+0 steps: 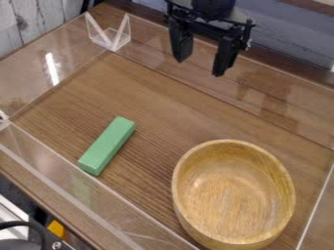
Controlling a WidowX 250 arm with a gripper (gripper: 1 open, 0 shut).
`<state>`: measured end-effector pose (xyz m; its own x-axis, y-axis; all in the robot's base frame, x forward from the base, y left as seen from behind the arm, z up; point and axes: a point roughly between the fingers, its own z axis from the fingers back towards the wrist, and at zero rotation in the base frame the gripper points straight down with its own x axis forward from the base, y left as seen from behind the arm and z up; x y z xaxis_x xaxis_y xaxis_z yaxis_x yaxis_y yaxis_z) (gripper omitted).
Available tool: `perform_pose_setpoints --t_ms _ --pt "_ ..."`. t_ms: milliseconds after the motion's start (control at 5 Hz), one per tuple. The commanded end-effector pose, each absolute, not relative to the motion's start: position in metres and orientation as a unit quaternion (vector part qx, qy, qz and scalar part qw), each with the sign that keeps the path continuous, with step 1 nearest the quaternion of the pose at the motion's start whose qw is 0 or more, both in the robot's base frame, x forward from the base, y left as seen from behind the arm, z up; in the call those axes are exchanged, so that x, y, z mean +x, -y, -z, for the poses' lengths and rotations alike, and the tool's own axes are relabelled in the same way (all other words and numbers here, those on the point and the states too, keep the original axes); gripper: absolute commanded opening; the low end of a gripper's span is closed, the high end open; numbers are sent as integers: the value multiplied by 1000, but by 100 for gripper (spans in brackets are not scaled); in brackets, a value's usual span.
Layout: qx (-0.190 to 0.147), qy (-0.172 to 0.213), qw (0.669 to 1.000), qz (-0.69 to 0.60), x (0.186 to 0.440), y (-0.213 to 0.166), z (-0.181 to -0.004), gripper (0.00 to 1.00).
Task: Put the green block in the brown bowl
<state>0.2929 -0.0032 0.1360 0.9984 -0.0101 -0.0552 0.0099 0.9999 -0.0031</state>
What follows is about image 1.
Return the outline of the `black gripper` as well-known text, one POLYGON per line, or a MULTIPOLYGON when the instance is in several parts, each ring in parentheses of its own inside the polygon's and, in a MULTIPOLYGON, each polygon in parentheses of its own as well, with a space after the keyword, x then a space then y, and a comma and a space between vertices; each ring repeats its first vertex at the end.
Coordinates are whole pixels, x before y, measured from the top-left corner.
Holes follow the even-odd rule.
MULTIPOLYGON (((190 28, 211 34, 239 29, 246 37, 255 27, 236 6, 236 0, 166 0, 170 42, 175 60, 182 63, 194 51, 194 35, 190 28)), ((219 77, 234 65, 240 51, 238 39, 223 36, 219 39, 212 75, 219 77)))

